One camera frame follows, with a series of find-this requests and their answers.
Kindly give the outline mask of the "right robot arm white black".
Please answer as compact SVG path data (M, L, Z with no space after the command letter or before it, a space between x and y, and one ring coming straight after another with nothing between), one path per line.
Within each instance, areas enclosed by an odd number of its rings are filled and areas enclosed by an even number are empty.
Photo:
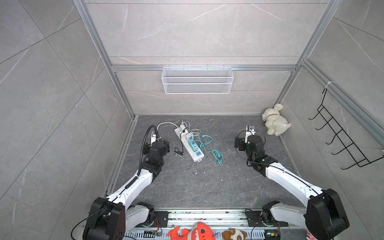
M248 132L244 138L235 137L234 147L237 153L246 153L249 167L282 186L303 204L302 208L279 201L264 205L261 219L265 225L278 222L293 224L305 228L317 240L332 240L350 227L339 194L303 180L268 156L260 136Z

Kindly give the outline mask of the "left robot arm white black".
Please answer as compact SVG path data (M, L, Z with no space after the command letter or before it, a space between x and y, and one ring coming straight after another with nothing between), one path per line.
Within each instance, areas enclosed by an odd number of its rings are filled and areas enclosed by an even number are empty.
M154 207L140 203L132 206L136 197L160 174L164 156L170 152L169 141L144 143L142 154L144 163L136 174L121 188L106 198L98 197L91 205L89 216L85 219L84 240L122 240L127 230L152 222Z

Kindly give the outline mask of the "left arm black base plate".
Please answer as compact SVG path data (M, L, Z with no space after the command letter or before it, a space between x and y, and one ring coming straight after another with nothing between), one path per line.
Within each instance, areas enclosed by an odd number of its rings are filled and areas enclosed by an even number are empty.
M168 220L169 220L169 214L168 211L155 211L150 212L146 221L139 223L135 225L136 228L157 228L160 227L167 227L168 226Z

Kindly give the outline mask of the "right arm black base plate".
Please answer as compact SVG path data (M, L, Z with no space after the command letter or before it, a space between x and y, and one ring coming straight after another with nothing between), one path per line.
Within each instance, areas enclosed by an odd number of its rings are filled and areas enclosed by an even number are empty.
M245 209L249 227L288 227L286 222L276 221L268 210Z

